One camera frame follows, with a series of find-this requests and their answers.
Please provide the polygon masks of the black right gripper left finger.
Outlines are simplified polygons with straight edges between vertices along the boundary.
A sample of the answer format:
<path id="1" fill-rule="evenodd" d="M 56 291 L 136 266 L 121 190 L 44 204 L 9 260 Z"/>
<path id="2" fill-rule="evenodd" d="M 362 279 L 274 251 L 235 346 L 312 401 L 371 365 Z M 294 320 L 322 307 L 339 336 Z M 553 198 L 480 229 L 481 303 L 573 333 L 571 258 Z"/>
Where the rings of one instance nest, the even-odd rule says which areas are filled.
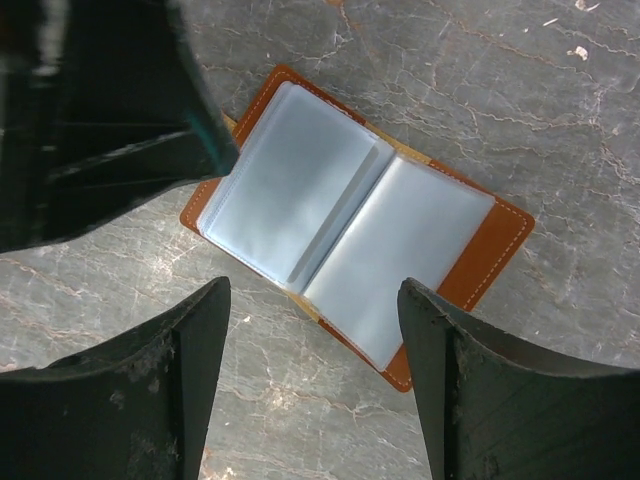
<path id="1" fill-rule="evenodd" d="M 230 307 L 219 277 L 108 341 L 4 372 L 2 477 L 197 478 Z"/>

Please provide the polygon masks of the brown leather card holder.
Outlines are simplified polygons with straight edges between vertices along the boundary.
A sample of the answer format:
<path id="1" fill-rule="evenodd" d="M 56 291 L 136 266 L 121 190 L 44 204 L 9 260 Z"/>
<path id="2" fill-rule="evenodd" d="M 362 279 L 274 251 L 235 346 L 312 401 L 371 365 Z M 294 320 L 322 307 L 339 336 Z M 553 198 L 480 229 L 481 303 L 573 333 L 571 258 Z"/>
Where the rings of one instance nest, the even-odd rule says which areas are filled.
<path id="1" fill-rule="evenodd" d="M 401 392 L 412 386 L 401 283 L 415 278 L 469 311 L 535 224 L 285 65 L 232 134 L 237 164 L 196 188 L 181 223 L 284 291 Z"/>

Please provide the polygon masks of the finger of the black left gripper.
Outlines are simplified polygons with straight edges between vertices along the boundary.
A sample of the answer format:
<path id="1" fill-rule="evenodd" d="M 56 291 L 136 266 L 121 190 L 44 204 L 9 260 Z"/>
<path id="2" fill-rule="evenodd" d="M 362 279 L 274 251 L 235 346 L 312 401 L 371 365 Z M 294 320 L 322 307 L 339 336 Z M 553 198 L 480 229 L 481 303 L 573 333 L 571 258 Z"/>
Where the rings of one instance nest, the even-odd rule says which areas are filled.
<path id="1" fill-rule="evenodd" d="M 239 156 L 177 1 L 1 5 L 1 249 L 66 242 Z"/>

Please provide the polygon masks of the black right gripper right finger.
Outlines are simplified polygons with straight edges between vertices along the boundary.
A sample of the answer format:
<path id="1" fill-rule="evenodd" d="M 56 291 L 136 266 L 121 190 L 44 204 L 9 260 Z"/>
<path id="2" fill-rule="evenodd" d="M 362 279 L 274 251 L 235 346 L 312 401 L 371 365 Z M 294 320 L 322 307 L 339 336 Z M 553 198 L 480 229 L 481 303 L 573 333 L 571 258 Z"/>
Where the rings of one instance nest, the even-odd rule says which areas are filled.
<path id="1" fill-rule="evenodd" d="M 505 332 L 415 279 L 399 323 L 435 479 L 635 479 L 639 373 Z"/>

